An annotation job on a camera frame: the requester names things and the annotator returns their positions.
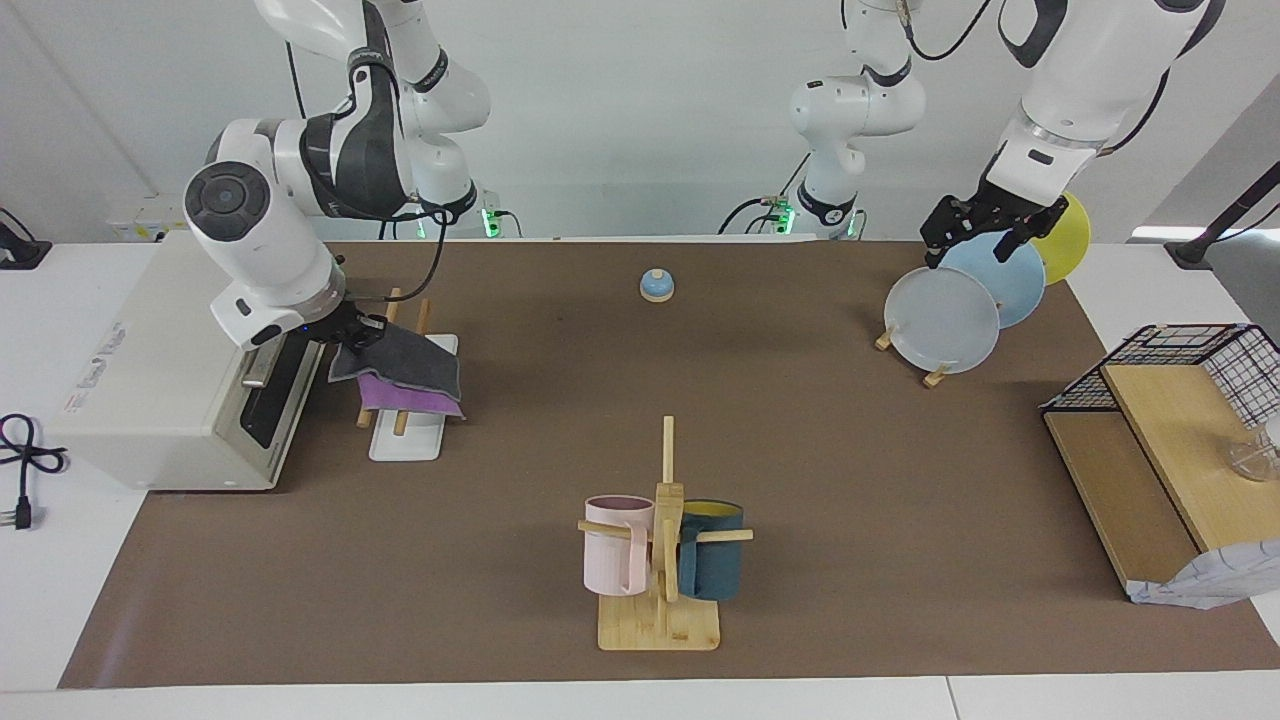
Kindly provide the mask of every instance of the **white appliance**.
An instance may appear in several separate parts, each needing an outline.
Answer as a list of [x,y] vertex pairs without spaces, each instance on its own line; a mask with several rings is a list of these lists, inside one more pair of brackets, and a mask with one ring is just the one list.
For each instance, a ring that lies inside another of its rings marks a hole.
[[164,240],[46,428],[73,462],[146,489],[275,487],[323,348],[239,350],[209,311],[228,282],[191,232]]

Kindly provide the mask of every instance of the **white wall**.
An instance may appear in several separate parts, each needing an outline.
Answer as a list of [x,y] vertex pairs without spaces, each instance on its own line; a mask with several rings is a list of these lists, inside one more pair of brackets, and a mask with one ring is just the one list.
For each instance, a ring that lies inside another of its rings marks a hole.
[[[920,44],[948,44],[977,5],[928,4]],[[781,187],[805,150],[791,91],[856,72],[837,8],[452,0],[430,13],[494,97],[490,123],[460,142],[530,234],[660,234],[714,231],[737,200]],[[1142,138],[1079,179],[1100,240],[1126,238],[1275,77],[1277,36],[1272,0],[1229,0]],[[0,0],[0,202],[56,240],[109,238],[113,199],[179,192],[229,119],[296,113],[282,41],[250,0]],[[338,64],[300,65],[310,110],[342,96]],[[952,59],[916,67],[924,123],[863,143],[869,236],[911,236],[941,193],[970,192],[1025,85],[993,13]]]
[[[1253,105],[1178,183],[1147,224],[1202,228],[1276,161],[1280,161],[1280,77],[1271,81]],[[1261,218],[1277,201],[1280,191],[1272,192],[1240,224]],[[1280,228],[1280,217],[1272,215],[1263,227]]]

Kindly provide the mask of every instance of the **white tray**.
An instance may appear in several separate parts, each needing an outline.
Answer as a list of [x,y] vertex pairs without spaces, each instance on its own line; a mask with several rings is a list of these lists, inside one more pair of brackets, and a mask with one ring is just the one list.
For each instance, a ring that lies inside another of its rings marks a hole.
[[[428,340],[458,354],[458,336],[429,334]],[[410,413],[404,434],[396,437],[396,410],[379,410],[374,425],[374,439],[369,443],[369,459],[376,462],[415,462],[435,460],[444,442],[445,416],[439,413]]]

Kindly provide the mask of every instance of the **purple cloth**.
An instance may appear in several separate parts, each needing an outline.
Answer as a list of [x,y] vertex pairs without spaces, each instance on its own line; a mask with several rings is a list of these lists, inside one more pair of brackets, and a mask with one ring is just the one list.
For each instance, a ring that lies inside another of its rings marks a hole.
[[439,413],[462,418],[462,409],[449,396],[425,389],[408,389],[380,380],[372,373],[356,378],[360,383],[360,405],[371,410],[408,410],[410,413]]

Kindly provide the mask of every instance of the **white table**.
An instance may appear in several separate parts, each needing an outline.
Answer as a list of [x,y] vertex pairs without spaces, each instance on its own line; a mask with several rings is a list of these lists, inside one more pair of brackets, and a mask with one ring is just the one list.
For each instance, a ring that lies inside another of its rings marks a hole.
[[[0,411],[60,406],[154,251],[61,245],[36,273],[0,274]],[[1108,348],[1148,323],[1245,320],[1212,274],[1179,272],[1156,246],[1094,246],[1069,282]],[[50,692],[143,495],[83,464],[32,484],[40,528],[0,528],[0,717],[1280,717],[1280,671]],[[0,469],[0,506],[15,488]],[[1254,603],[1280,637],[1280,594]]]

